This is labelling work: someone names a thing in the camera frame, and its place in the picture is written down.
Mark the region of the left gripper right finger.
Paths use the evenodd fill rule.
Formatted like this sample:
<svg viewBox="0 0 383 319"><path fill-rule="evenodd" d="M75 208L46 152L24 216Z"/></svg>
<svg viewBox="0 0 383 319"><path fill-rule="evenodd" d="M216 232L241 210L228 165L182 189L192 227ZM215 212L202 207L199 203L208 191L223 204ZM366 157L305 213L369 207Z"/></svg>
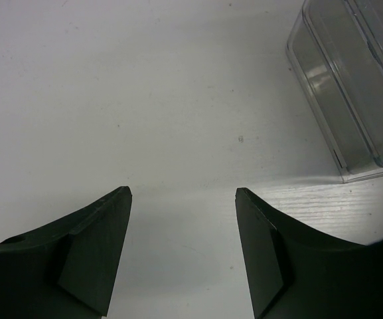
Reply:
<svg viewBox="0 0 383 319"><path fill-rule="evenodd" d="M235 204L256 318L383 318L383 239L336 238L246 188Z"/></svg>

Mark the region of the clear plastic drawer unit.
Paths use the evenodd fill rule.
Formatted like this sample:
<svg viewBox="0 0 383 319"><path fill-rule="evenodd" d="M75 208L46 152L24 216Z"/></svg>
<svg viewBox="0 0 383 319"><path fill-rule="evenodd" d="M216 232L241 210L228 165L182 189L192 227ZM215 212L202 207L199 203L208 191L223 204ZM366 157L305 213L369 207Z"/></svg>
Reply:
<svg viewBox="0 0 383 319"><path fill-rule="evenodd" d="M305 1L286 52L343 181L383 176L383 1Z"/></svg>

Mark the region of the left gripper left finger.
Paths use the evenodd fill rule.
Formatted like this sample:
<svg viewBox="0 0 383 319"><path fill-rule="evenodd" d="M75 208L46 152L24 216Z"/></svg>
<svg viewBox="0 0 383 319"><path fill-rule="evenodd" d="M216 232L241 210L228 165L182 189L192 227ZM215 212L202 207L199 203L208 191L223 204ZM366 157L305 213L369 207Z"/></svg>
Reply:
<svg viewBox="0 0 383 319"><path fill-rule="evenodd" d="M105 318L130 213L121 186L0 242L0 318Z"/></svg>

